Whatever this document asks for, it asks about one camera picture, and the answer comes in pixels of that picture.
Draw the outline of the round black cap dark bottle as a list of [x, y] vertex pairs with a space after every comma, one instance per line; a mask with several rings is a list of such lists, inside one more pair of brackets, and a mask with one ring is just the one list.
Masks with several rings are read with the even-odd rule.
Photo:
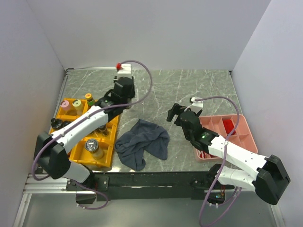
[[63, 127], [63, 121], [61, 119], [52, 118], [51, 127], [54, 131], [60, 130]]

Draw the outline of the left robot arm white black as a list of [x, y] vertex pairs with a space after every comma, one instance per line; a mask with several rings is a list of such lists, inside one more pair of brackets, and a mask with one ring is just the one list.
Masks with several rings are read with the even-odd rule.
[[40, 165], [53, 179], [69, 178], [77, 181], [82, 189], [91, 189], [95, 183], [92, 172], [84, 165], [70, 161], [68, 153], [91, 132], [121, 114], [134, 96], [133, 77], [119, 77], [114, 80], [114, 87], [82, 116], [52, 134], [39, 134], [32, 171]]

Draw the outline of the white powder bottle black cap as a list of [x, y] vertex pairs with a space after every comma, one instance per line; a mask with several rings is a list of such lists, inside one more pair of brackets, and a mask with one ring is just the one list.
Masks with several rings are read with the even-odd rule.
[[62, 125], [63, 125], [63, 127], [65, 127], [65, 126], [69, 125], [70, 123], [71, 123], [70, 121], [64, 121]]

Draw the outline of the yellow cap green label bottle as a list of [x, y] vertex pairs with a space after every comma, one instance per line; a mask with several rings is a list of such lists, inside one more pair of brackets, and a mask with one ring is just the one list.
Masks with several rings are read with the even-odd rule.
[[94, 100], [94, 98], [93, 98], [93, 96], [92, 96], [91, 93], [87, 93], [87, 94], [85, 95], [85, 98], [86, 98], [86, 100], [87, 100], [88, 106], [93, 106], [93, 105], [95, 104], [95, 100]]

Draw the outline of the green lid cream bottle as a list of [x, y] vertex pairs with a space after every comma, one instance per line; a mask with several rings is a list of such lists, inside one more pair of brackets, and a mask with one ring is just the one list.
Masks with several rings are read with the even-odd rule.
[[82, 112], [83, 112], [83, 104], [82, 104], [81, 100], [75, 99], [72, 102], [72, 106], [76, 110], [77, 116], [81, 116]]

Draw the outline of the salt grinder black top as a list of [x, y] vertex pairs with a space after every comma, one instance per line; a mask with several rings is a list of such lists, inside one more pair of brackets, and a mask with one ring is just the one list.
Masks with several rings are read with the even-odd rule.
[[99, 147], [99, 143], [96, 139], [87, 140], [85, 143], [85, 149], [95, 160], [99, 160], [104, 156], [104, 151]]

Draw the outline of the yellow cap chili sauce bottle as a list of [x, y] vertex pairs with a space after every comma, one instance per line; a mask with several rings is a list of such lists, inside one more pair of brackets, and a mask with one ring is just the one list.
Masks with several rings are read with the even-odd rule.
[[125, 106], [125, 108], [126, 108], [126, 109], [130, 109], [130, 108], [131, 108], [131, 106], [132, 106], [132, 103], [131, 103], [131, 102], [129, 102], [129, 103], [127, 103], [127, 105]]

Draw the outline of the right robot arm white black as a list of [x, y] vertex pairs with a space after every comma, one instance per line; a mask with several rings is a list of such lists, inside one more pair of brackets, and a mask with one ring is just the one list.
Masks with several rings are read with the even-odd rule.
[[213, 167], [207, 177], [208, 185], [219, 188], [221, 185], [234, 185], [254, 191], [263, 201], [276, 205], [287, 186], [290, 177], [281, 161], [275, 155], [262, 156], [248, 151], [232, 142], [226, 142], [218, 133], [203, 127], [199, 114], [187, 110], [177, 103], [168, 111], [167, 121], [176, 115], [175, 124], [183, 130], [186, 140], [199, 151], [235, 165], [237, 169]]

